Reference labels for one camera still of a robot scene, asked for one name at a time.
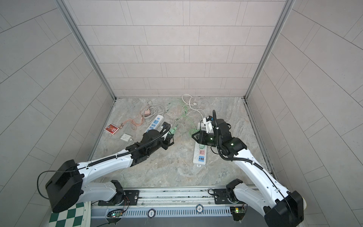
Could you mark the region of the small blue socket power strip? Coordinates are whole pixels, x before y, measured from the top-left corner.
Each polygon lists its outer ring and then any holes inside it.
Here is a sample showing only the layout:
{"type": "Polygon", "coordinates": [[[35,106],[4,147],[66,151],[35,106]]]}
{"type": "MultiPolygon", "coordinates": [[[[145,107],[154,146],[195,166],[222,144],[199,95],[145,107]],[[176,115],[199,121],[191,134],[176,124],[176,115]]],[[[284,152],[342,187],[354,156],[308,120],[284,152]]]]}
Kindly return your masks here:
{"type": "Polygon", "coordinates": [[[163,123],[164,117],[162,115],[157,115],[155,119],[151,122],[150,126],[147,128],[146,132],[150,130],[157,130],[158,127],[163,123]]]}

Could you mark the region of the pink charger with cable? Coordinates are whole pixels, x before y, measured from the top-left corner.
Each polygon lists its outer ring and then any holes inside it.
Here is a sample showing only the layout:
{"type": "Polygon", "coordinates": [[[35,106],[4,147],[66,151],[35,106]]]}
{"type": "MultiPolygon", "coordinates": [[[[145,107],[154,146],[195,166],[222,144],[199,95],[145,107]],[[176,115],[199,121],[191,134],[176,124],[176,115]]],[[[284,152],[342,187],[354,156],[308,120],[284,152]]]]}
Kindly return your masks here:
{"type": "Polygon", "coordinates": [[[138,127],[140,127],[145,120],[151,116],[152,111],[151,111],[151,107],[152,106],[152,101],[148,101],[146,107],[144,107],[141,111],[140,111],[140,117],[141,117],[141,121],[138,123],[136,122],[135,119],[128,119],[126,121],[124,121],[123,123],[121,123],[119,125],[119,129],[123,128],[127,123],[130,123],[130,127],[132,130],[136,130],[138,127]]]}

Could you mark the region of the white charger with cable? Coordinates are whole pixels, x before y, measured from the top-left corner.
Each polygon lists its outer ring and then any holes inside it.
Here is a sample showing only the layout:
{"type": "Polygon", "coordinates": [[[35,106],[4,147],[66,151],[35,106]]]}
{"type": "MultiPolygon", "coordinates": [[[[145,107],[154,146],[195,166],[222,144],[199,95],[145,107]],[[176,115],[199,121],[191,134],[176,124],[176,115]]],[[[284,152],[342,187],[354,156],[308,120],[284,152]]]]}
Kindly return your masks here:
{"type": "Polygon", "coordinates": [[[132,136],[124,133],[120,139],[123,141],[132,141],[132,136]]]}

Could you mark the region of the long colourful socket power strip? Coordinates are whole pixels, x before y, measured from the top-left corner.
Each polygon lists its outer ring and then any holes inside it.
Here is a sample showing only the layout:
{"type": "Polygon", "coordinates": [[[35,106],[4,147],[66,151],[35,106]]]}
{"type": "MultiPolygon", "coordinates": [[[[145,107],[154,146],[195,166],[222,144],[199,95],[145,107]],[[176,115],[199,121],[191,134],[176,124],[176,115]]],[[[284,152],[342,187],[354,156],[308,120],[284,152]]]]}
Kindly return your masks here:
{"type": "Polygon", "coordinates": [[[196,164],[197,167],[202,167],[206,165],[207,149],[207,145],[195,142],[193,163],[196,164]]]}

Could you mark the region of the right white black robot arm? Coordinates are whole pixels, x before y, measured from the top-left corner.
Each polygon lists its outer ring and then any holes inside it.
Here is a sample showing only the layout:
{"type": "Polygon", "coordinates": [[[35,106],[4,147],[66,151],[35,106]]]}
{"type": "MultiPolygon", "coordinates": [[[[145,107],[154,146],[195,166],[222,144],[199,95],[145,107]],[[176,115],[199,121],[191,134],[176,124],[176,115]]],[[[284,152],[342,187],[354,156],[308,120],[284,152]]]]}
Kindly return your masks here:
{"type": "Polygon", "coordinates": [[[223,160],[235,163],[258,188],[256,192],[235,179],[226,187],[229,200],[252,207],[269,227],[297,227],[304,220],[304,198],[297,191],[290,192],[266,171],[247,145],[232,136],[230,129],[231,125],[213,112],[201,120],[200,130],[192,135],[198,144],[215,147],[223,160]]]}

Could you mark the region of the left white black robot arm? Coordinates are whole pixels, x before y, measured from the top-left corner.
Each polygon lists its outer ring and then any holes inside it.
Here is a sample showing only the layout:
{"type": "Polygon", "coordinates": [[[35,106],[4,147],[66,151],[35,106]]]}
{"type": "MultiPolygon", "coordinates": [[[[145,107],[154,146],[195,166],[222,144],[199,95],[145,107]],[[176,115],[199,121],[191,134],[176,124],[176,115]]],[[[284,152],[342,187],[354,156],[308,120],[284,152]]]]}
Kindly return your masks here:
{"type": "Polygon", "coordinates": [[[173,145],[171,125],[163,122],[161,131],[149,130],[141,142],[136,142],[113,155],[76,163],[73,159],[64,162],[45,184],[46,199],[54,213],[68,210],[73,205],[87,201],[104,201],[120,204],[124,190],[117,180],[96,183],[94,180],[120,169],[126,169],[147,160],[159,148],[167,150],[173,145]]]}

